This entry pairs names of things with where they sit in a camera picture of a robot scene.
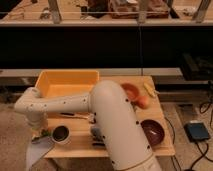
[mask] wooden table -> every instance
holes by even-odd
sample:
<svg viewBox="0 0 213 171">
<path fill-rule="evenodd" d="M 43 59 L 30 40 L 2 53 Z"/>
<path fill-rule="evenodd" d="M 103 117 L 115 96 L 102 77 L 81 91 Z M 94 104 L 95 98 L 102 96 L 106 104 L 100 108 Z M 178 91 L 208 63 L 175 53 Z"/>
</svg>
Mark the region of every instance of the wooden table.
<svg viewBox="0 0 213 171">
<path fill-rule="evenodd" d="M 62 20 L 79 20 L 81 9 L 76 5 L 87 6 L 86 0 L 58 0 L 58 7 Z M 191 20 L 191 16 L 183 14 L 184 8 L 193 6 L 198 8 L 201 0 L 174 0 L 173 8 L 182 20 Z M 39 20 L 42 10 L 49 7 L 47 0 L 38 0 L 38 3 L 31 4 L 30 0 L 22 0 L 3 20 Z M 213 19 L 213 3 L 211 2 L 205 19 Z M 109 15 L 105 15 L 101 20 L 110 20 Z"/>
<path fill-rule="evenodd" d="M 147 92 L 143 87 L 143 82 L 146 82 L 154 87 L 153 80 L 149 76 L 113 76 L 101 77 L 100 79 L 113 80 L 117 83 L 132 83 L 139 88 L 140 93 L 143 95 L 147 95 Z M 151 98 L 150 108 L 145 110 L 137 108 L 136 115 L 139 121 L 154 119 L 164 128 L 165 138 L 161 144 L 153 147 L 154 153 L 157 156 L 174 155 L 175 149 L 171 141 L 167 123 L 164 119 L 164 114 L 158 97 Z M 92 136 L 90 134 L 91 124 L 86 119 L 71 119 L 52 115 L 48 118 L 48 125 L 50 129 L 53 129 L 58 125 L 68 126 L 71 131 L 71 141 L 64 146 L 59 146 L 56 144 L 55 147 L 46 154 L 46 158 L 108 157 L 105 147 L 92 146 Z"/>
</svg>

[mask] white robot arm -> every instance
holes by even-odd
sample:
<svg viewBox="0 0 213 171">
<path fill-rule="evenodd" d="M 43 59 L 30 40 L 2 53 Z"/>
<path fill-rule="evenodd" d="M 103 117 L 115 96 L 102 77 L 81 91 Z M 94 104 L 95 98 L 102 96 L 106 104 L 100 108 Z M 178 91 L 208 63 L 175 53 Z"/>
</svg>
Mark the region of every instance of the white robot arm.
<svg viewBox="0 0 213 171">
<path fill-rule="evenodd" d="M 41 98 L 38 89 L 29 88 L 15 110 L 26 114 L 34 128 L 42 126 L 45 112 L 92 112 L 115 170 L 161 171 L 130 101 L 113 81 L 101 81 L 89 93 L 56 98 Z"/>
</svg>

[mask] box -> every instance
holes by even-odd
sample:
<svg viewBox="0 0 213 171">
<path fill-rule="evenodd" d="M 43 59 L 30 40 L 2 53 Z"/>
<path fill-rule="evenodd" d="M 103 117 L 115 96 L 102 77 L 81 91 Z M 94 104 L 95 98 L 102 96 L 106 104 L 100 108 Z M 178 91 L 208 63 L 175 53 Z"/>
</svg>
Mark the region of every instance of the box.
<svg viewBox="0 0 213 171">
<path fill-rule="evenodd" d="M 98 81 L 96 70 L 44 70 L 35 87 L 49 98 L 88 92 Z"/>
</svg>

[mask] black cable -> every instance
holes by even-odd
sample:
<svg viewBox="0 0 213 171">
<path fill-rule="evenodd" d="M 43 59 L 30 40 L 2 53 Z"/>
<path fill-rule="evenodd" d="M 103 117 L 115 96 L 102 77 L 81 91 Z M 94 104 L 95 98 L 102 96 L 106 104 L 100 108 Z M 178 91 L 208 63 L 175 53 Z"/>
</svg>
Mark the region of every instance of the black cable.
<svg viewBox="0 0 213 171">
<path fill-rule="evenodd" d="M 173 134 L 172 143 L 174 144 L 175 143 L 175 128 L 174 128 L 174 126 L 172 125 L 172 123 L 170 122 L 170 120 L 167 117 L 165 117 L 165 119 L 169 123 L 170 127 L 172 128 L 172 134 Z M 180 163 L 179 163 L 179 161 L 178 161 L 178 159 L 177 159 L 177 157 L 175 155 L 171 157 L 171 161 L 172 161 L 172 165 L 173 165 L 173 167 L 174 167 L 174 169 L 176 171 L 178 171 L 178 169 L 180 171 L 182 170 L 181 166 L 180 166 Z"/>
<path fill-rule="evenodd" d="M 212 105 L 213 105 L 213 85 L 211 81 L 209 81 L 209 100 L 200 104 L 199 106 L 200 113 L 201 114 L 206 113 L 211 108 Z M 209 121 L 209 127 L 211 130 L 213 130 L 212 121 L 213 121 L 213 109 L 211 111 L 211 116 Z"/>
<path fill-rule="evenodd" d="M 175 143 L 175 128 L 167 117 L 165 117 L 165 119 L 169 123 L 170 127 L 172 128 L 172 134 L 173 134 L 172 143 L 174 144 Z"/>
<path fill-rule="evenodd" d="M 198 150 L 200 151 L 200 153 L 201 153 L 201 154 L 204 154 L 203 151 L 201 150 L 199 144 L 198 144 L 198 143 L 195 143 L 195 144 L 196 144 Z M 206 160 L 210 161 L 210 162 L 213 162 L 213 159 L 210 159 L 207 155 L 205 155 L 204 158 L 205 158 Z"/>
<path fill-rule="evenodd" d="M 205 155 L 208 153 L 208 151 L 209 151 L 209 144 L 206 144 L 206 145 L 207 145 L 207 148 L 206 148 L 205 152 L 202 153 L 202 155 L 201 155 L 200 157 L 198 157 L 198 158 L 191 164 L 191 167 L 190 167 L 190 169 L 188 169 L 188 170 L 193 170 L 193 167 L 194 167 L 203 157 L 205 157 Z"/>
</svg>

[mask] bowl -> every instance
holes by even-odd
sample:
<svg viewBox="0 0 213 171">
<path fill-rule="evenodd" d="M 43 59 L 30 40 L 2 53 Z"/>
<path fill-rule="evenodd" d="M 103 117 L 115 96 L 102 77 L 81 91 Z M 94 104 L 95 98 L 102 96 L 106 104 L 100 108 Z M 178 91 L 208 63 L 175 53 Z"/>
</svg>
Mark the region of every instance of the bowl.
<svg viewBox="0 0 213 171">
<path fill-rule="evenodd" d="M 125 90 L 126 95 L 131 102 L 137 102 L 140 92 L 135 85 L 130 83 L 123 83 L 121 84 L 121 87 Z"/>
<path fill-rule="evenodd" d="M 165 132 L 158 122 L 147 119 L 141 122 L 141 126 L 151 146 L 160 144 L 163 141 Z"/>
</svg>

